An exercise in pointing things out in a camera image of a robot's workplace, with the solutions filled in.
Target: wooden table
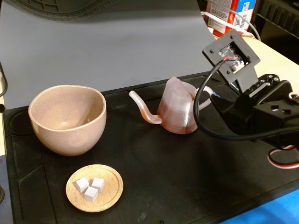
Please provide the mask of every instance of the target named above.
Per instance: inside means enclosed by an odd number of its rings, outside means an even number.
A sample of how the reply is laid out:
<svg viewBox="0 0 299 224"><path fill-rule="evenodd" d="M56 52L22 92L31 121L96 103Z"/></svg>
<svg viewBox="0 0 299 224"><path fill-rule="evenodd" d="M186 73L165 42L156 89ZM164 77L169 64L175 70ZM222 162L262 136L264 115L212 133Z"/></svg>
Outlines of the wooden table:
<svg viewBox="0 0 299 224"><path fill-rule="evenodd" d="M262 76L264 74L279 75L281 80L288 80L291 82L294 91L299 91L299 65L295 64L257 39L248 36L244 36L243 38L261 59L261 62L255 66L258 76ZM3 126L2 116L0 116L0 124ZM2 127L0 129L0 155L4 154L5 140Z"/></svg>

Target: pink teapot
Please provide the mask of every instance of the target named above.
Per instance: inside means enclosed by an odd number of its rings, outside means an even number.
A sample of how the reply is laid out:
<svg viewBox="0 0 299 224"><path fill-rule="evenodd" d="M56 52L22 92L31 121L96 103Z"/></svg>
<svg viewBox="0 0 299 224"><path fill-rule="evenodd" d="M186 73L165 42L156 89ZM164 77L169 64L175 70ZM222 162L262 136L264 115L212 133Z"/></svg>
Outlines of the pink teapot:
<svg viewBox="0 0 299 224"><path fill-rule="evenodd" d="M210 95L213 90L205 87ZM136 102L142 117L149 123L160 124L166 130L176 134L188 134L197 129L193 115L193 103L197 89L189 84L182 82L176 77L172 77L166 83L163 96L158 107L157 115L150 113L145 102L134 91L129 93L130 97ZM199 106L203 109L211 103L208 99Z"/></svg>

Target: white cube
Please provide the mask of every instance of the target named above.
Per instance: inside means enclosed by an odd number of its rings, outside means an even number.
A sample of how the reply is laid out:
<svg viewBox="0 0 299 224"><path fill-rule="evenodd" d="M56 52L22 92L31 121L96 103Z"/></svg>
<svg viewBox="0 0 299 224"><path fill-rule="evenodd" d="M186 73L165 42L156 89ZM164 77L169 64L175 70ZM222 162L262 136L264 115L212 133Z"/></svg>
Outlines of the white cube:
<svg viewBox="0 0 299 224"><path fill-rule="evenodd" d="M84 193L84 198L90 202L94 202L98 194L98 189L88 187L86 192Z"/></svg>
<svg viewBox="0 0 299 224"><path fill-rule="evenodd" d="M76 181L76 187L80 193L84 192L89 187L89 182L85 177Z"/></svg>
<svg viewBox="0 0 299 224"><path fill-rule="evenodd" d="M92 187L98 189L99 192L102 192L104 187L104 180L100 178L94 178Z"/></svg>

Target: silicone work mat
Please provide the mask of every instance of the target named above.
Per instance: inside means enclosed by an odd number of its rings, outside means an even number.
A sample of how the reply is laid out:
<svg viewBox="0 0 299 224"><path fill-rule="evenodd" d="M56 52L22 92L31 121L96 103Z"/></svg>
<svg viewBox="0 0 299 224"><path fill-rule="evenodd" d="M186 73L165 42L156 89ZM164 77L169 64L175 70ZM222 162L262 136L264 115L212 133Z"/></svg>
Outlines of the silicone work mat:
<svg viewBox="0 0 299 224"><path fill-rule="evenodd" d="M182 79L198 88L202 75ZM155 113L165 82L104 92L107 123L103 135L94 148L76 157L60 156L40 143L27 107L6 110L14 222L203 224L222 221L297 188L298 171L269 164L266 156L273 147L261 140L221 141L199 130L177 135L144 121L128 92L135 90ZM220 97L236 97L219 78L208 86ZM200 115L209 128L231 133L212 105ZM124 184L119 201L98 213L76 209L65 192L70 176L90 164L114 168Z"/></svg>

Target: wooden saucer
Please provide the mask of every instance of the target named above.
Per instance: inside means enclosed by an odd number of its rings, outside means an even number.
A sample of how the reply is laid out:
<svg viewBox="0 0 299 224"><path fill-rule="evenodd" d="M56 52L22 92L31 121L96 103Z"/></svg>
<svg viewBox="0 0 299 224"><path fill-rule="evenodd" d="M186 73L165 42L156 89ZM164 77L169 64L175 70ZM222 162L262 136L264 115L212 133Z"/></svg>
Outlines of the wooden saucer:
<svg viewBox="0 0 299 224"><path fill-rule="evenodd" d="M99 192L97 199L92 203L84 199L84 193L80 194L75 182L85 177L91 186L95 177L104 179L104 188ZM99 212L109 209L121 197L123 182L120 174L113 168L95 164L82 167L69 178L65 191L67 198L77 209L86 212Z"/></svg>

